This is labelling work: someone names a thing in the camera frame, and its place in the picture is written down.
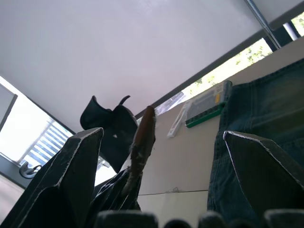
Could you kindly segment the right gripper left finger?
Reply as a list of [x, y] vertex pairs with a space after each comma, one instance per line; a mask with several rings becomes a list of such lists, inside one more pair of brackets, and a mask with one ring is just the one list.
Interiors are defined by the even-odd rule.
[[35, 175], [7, 217], [6, 228], [82, 228], [92, 200], [103, 128], [68, 138]]

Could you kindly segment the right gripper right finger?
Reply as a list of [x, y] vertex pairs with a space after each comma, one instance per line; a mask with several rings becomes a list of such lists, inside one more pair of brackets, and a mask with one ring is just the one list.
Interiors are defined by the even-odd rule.
[[224, 141], [253, 211], [303, 209], [304, 169], [274, 141], [254, 134], [225, 131]]

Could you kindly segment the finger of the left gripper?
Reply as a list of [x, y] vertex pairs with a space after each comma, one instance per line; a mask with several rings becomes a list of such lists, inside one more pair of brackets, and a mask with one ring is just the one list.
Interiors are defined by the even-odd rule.
[[130, 208], [127, 196], [122, 190], [129, 177], [128, 168], [119, 172], [102, 186], [91, 203], [91, 211], [126, 210]]
[[141, 210], [140, 205], [138, 203], [138, 195], [141, 187], [143, 175], [141, 174], [136, 181], [133, 182], [132, 189], [128, 192], [126, 198], [126, 207], [127, 210]]

